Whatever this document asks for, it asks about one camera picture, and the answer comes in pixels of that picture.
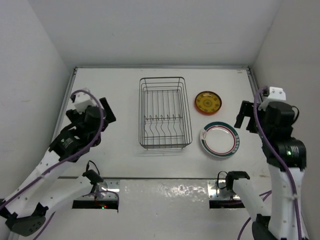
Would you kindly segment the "white plate green rim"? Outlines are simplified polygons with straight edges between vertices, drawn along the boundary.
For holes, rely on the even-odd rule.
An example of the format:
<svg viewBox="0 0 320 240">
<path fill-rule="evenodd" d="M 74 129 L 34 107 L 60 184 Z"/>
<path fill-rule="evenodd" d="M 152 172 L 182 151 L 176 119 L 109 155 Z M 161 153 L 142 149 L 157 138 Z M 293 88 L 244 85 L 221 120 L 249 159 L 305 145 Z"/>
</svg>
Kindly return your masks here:
<svg viewBox="0 0 320 240">
<path fill-rule="evenodd" d="M 204 126 L 201 129 L 199 139 L 200 143 L 201 140 L 230 141 L 232 143 L 239 142 L 240 145 L 240 137 L 237 131 L 231 125 L 222 121 L 214 121 Z"/>
</svg>

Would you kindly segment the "yellow brown plate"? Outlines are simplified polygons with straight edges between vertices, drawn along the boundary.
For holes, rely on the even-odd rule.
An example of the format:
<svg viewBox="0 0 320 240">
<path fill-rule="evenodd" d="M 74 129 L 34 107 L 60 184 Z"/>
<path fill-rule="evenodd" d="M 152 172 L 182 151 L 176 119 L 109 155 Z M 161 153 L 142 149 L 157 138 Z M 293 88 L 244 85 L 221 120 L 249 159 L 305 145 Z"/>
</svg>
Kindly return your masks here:
<svg viewBox="0 0 320 240">
<path fill-rule="evenodd" d="M 222 107 L 221 97 L 212 91 L 202 91 L 194 99 L 196 110 L 203 115 L 214 115 Z"/>
</svg>

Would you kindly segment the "orange plate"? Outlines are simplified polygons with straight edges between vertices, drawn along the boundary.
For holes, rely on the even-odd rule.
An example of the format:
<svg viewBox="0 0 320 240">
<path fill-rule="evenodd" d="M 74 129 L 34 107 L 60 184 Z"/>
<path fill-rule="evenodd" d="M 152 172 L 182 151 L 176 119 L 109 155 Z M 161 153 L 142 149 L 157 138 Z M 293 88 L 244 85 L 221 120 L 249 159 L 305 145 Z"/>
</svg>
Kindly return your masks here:
<svg viewBox="0 0 320 240">
<path fill-rule="evenodd" d="M 194 101 L 195 109 L 203 115 L 211 116 L 216 114 L 222 107 L 221 102 L 213 100 Z"/>
</svg>

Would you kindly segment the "white patterned plate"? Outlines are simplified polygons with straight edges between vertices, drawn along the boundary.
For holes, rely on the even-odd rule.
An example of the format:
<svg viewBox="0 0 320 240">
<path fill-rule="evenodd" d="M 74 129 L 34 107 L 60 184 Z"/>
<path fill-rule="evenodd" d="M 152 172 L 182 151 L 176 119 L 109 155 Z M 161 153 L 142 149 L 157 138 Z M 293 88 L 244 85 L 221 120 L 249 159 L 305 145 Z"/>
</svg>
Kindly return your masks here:
<svg viewBox="0 0 320 240">
<path fill-rule="evenodd" d="M 221 159 L 233 156 L 240 147 L 240 143 L 237 141 L 206 141 L 204 139 L 200 140 L 200 145 L 211 157 Z"/>
</svg>

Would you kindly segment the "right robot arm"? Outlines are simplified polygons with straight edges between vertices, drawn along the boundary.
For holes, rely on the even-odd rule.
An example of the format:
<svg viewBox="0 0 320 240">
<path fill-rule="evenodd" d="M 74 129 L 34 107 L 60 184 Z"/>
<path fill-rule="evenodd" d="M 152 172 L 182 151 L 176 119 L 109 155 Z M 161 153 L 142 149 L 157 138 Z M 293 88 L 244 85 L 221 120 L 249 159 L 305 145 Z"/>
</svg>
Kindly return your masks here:
<svg viewBox="0 0 320 240">
<path fill-rule="evenodd" d="M 306 240 L 301 217 L 301 185 L 307 166 L 307 151 L 302 141 L 291 136 L 295 122 L 293 106 L 273 101 L 261 110 L 243 101 L 235 128 L 249 117 L 246 129 L 259 134 L 271 177 L 271 209 L 255 193 L 245 171 L 227 173 L 226 190 L 240 197 L 252 221 L 256 240 Z"/>
</svg>

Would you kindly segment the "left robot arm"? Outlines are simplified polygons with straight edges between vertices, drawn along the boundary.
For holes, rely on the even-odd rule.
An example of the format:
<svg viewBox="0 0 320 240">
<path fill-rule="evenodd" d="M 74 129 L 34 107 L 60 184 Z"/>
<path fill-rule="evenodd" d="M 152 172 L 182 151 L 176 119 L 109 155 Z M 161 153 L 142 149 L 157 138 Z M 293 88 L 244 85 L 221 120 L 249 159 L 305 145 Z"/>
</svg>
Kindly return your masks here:
<svg viewBox="0 0 320 240">
<path fill-rule="evenodd" d="M 64 187 L 53 188 L 62 173 L 101 143 L 101 133 L 116 121 L 104 97 L 96 104 L 91 97 L 77 95 L 72 103 L 74 109 L 65 113 L 70 124 L 61 129 L 20 187 L 0 203 L 0 215 L 6 219 L 5 225 L 17 235 L 35 234 L 43 228 L 48 212 L 55 212 L 81 196 L 96 196 L 106 190 L 104 179 L 90 168 Z"/>
</svg>

